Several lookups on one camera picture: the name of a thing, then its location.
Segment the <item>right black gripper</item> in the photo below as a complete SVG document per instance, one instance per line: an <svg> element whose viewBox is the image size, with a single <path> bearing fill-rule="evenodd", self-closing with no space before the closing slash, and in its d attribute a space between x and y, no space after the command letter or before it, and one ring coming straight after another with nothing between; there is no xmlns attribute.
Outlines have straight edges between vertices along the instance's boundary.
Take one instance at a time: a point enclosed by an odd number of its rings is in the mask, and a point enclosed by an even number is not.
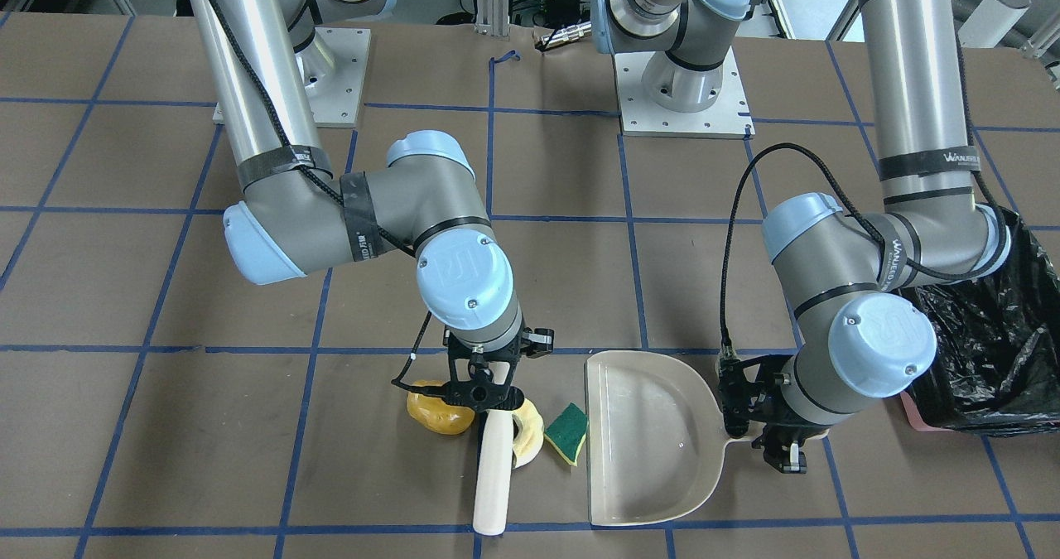
<svg viewBox="0 0 1060 559"><path fill-rule="evenodd" d="M474 412L519 409L525 394L512 385L515 368L523 356L541 359L551 353L553 340L552 329L526 326L504 348L481 352L473 351L446 330L450 381L444 385L444 402Z"/></svg>

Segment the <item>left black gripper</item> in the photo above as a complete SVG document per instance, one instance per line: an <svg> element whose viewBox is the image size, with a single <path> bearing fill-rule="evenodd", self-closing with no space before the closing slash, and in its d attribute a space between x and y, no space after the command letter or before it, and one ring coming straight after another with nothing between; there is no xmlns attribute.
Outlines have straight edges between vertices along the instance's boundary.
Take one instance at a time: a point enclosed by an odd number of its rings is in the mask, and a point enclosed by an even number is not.
<svg viewBox="0 0 1060 559"><path fill-rule="evenodd" d="M719 392L725 430L732 438L743 437L753 421L764 424L752 441L764 451L764 461L784 475L803 475L807 461L802 446L809 422L790 408L783 386L792 382L785 370L792 354L768 354L738 359L735 353L719 355Z"/></svg>

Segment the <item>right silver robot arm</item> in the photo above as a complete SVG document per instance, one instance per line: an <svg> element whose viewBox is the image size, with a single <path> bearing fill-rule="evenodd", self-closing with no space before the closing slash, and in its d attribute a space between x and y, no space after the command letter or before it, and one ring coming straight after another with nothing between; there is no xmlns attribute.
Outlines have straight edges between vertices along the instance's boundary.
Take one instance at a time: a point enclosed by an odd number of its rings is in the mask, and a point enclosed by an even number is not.
<svg viewBox="0 0 1060 559"><path fill-rule="evenodd" d="M388 149L381 171L340 175L317 125L359 105L353 28L322 27L393 0L189 0L234 149L243 198L224 212L238 270L270 284L391 250L417 259L417 286L446 327L448 381L417 386L475 412L515 410L520 359L552 352L553 332L523 320L513 269L492 230L473 167L447 133L419 130Z"/></svg>

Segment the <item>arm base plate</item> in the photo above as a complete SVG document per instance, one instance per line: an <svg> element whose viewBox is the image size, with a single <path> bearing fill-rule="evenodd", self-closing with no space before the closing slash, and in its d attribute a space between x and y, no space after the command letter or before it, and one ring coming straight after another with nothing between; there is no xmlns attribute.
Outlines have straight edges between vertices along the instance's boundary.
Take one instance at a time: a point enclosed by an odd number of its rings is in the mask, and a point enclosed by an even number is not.
<svg viewBox="0 0 1060 559"><path fill-rule="evenodd" d="M614 55L622 133L641 137L752 137L752 120L732 51L705 72L665 52Z"/></svg>
<svg viewBox="0 0 1060 559"><path fill-rule="evenodd" d="M316 27L313 41L295 53L315 125L355 128L359 117L371 31L368 28ZM208 54L214 81L234 104L236 118L250 121L250 105L260 102L251 87L238 87L238 62L231 55Z"/></svg>

